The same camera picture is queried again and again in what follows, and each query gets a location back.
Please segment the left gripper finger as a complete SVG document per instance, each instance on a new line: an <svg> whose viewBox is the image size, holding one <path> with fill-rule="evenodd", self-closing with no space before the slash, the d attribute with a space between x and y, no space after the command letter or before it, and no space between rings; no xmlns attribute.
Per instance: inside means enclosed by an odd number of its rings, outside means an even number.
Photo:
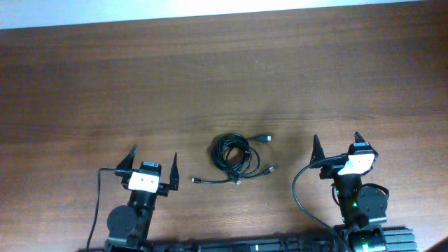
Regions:
<svg viewBox="0 0 448 252"><path fill-rule="evenodd" d="M116 166L116 170L128 171L132 169L135 154L137 151L137 145L134 145L131 151L126 155L126 157Z"/></svg>
<svg viewBox="0 0 448 252"><path fill-rule="evenodd" d="M177 153L174 154L173 163L171 166L171 171L169 175L169 189L177 191L179 189L179 169L177 165Z"/></svg>

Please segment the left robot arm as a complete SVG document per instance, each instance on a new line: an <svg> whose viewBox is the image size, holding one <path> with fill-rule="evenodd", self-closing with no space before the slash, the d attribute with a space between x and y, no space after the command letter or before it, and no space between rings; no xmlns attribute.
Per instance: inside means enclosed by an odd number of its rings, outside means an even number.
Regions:
<svg viewBox="0 0 448 252"><path fill-rule="evenodd" d="M142 162L138 169L132 168L136 151L133 147L113 170L122 178L122 187L131 194L125 205L117 206L108 215L106 252L149 251L147 238L156 199L179 189L177 157L173 159L169 182L163 183L160 181L162 166L158 163Z"/></svg>

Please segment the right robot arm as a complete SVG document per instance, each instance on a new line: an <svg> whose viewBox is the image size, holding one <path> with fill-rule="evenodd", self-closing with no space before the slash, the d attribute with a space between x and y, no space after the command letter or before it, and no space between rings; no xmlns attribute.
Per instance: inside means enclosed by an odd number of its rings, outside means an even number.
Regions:
<svg viewBox="0 0 448 252"><path fill-rule="evenodd" d="M381 238L381 224L387 221L387 188L362 183L361 178L373 169L378 152L356 132L346 153L326 157L315 135L310 164L319 169L321 179L333 180L332 195L342 215L340 237L352 251L386 250Z"/></svg>

